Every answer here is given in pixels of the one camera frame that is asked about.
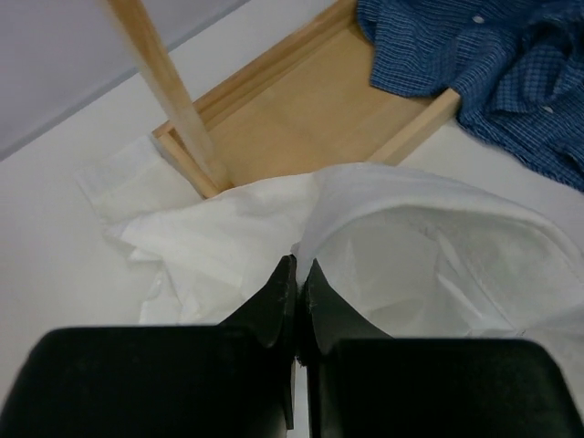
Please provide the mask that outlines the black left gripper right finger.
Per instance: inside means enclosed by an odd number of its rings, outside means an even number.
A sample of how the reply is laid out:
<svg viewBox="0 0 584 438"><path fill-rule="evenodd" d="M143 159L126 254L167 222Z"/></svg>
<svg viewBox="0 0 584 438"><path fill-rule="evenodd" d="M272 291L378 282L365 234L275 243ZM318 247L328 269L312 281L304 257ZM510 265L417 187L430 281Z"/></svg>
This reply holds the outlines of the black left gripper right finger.
<svg viewBox="0 0 584 438"><path fill-rule="evenodd" d="M300 355L326 356L346 339L391 339L329 283L315 260L300 289Z"/></svg>

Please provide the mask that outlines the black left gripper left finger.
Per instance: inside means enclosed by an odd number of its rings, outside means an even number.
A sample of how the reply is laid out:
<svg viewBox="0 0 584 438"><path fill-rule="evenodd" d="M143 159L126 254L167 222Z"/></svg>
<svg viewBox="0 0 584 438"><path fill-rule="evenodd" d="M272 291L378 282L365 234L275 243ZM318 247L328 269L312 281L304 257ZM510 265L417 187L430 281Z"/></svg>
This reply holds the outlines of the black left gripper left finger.
<svg viewBox="0 0 584 438"><path fill-rule="evenodd" d="M294 346L296 267L292 255L283 256L266 283L219 326L245 329L267 349L279 344Z"/></svg>

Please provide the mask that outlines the white shirt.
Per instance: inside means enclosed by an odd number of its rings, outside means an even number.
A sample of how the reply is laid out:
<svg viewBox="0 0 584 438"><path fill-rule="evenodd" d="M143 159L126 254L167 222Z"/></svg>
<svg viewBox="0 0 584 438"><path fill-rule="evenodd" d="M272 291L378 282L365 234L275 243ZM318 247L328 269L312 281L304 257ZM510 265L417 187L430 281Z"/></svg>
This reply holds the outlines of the white shirt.
<svg viewBox="0 0 584 438"><path fill-rule="evenodd" d="M523 337L583 359L583 254L537 212L379 164L253 182L202 200L143 137L78 172L106 235L162 267L141 322L215 323L282 256L393 336Z"/></svg>

